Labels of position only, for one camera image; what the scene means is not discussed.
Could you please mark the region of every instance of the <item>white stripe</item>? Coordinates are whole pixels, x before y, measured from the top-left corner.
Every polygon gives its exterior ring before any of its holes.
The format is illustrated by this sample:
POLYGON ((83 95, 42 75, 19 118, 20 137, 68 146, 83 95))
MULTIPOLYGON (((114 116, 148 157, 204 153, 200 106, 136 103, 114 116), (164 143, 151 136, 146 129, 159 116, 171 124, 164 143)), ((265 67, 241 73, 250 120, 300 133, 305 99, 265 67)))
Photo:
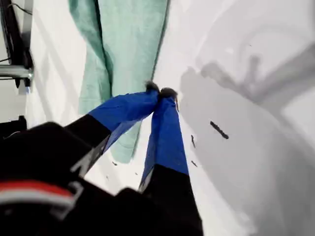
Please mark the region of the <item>white stripe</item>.
POLYGON ((6 190, 0 192, 0 205, 12 203, 41 203, 72 207, 73 197, 65 197, 54 193, 36 190, 6 190))

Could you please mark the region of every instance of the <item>black cable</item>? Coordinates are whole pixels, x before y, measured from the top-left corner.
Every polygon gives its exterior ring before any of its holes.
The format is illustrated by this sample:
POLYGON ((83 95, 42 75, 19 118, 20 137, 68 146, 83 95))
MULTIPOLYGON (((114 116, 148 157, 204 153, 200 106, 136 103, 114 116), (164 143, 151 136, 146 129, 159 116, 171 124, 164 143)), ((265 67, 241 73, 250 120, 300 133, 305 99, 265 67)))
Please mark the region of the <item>black cable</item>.
POLYGON ((4 78, 4 79, 0 79, 0 80, 15 80, 15 78, 4 78))
POLYGON ((6 61, 6 60, 10 60, 10 59, 11 58, 3 59, 3 60, 0 60, 0 62, 6 61))
POLYGON ((25 10, 25 9, 23 9, 22 7, 20 7, 18 4, 16 4, 16 3, 11 3, 9 6, 8 6, 8 8, 9 7, 11 7, 11 6, 17 6, 20 10, 22 10, 22 11, 24 11, 25 13, 27 13, 27 14, 29 14, 29 15, 33 15, 33 13, 31 12, 31 11, 27 11, 27 10, 25 10))

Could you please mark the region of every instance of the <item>mint green towel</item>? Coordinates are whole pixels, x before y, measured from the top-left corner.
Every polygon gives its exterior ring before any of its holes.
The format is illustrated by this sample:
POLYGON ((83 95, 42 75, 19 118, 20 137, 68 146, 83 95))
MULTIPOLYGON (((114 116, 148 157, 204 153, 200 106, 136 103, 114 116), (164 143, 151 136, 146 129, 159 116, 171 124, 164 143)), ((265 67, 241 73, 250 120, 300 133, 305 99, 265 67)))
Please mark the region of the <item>mint green towel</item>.
MULTIPOLYGON (((87 43, 79 113, 110 96, 144 91, 152 79, 168 0, 68 1, 87 43)), ((131 160, 139 128, 138 123, 112 145, 115 160, 131 160)))

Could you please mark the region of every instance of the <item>towel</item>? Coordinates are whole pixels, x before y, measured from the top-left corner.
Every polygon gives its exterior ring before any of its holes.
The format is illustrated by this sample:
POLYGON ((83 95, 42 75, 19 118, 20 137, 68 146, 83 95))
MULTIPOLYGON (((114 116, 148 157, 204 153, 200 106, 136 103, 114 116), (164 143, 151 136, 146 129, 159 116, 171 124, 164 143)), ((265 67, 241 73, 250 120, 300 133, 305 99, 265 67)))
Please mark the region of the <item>towel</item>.
MULTIPOLYGON (((111 96, 145 91, 153 77, 168 0, 68 0, 73 20, 87 44, 79 113, 111 96)), ((140 122, 110 148, 128 163, 140 122)))

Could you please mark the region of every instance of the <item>red stripe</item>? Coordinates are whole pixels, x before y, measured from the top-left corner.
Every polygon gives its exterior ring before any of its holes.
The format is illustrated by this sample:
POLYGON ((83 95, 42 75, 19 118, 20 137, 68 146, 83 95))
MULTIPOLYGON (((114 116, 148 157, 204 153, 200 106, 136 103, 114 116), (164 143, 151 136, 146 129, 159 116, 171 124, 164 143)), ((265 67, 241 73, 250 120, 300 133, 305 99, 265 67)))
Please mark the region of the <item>red stripe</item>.
POLYGON ((58 186, 36 181, 36 180, 21 180, 21 181, 7 181, 0 182, 0 192, 5 190, 40 190, 44 192, 54 193, 58 195, 63 195, 67 197, 73 196, 68 190, 60 188, 58 186))

